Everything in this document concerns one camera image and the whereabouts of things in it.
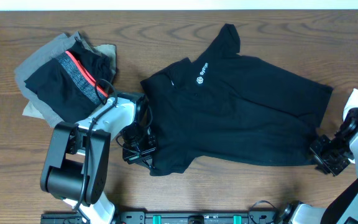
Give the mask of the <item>black polo shirt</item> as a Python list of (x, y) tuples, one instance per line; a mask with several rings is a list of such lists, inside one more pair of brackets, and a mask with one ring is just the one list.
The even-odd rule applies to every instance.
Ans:
[(194, 61), (142, 80), (157, 137), (152, 176), (183, 173), (200, 156), (258, 166), (307, 166), (333, 89), (240, 54), (224, 25)]

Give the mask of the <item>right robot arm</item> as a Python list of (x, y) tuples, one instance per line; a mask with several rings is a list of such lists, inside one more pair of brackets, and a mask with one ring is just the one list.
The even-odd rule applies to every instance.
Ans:
[(300, 201), (282, 212), (282, 223), (358, 223), (358, 108), (349, 110), (332, 139), (320, 136), (310, 146), (316, 168), (334, 177), (348, 168), (354, 180), (326, 208)]

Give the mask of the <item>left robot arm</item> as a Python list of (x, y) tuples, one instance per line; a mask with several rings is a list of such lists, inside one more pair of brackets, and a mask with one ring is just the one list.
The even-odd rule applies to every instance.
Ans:
[(54, 127), (40, 188), (73, 210), (44, 213), (41, 223), (119, 223), (116, 207), (104, 193), (110, 143), (122, 138), (123, 160), (153, 169), (157, 140), (150, 126), (141, 124), (145, 115), (152, 120), (144, 94), (121, 92), (91, 116)]

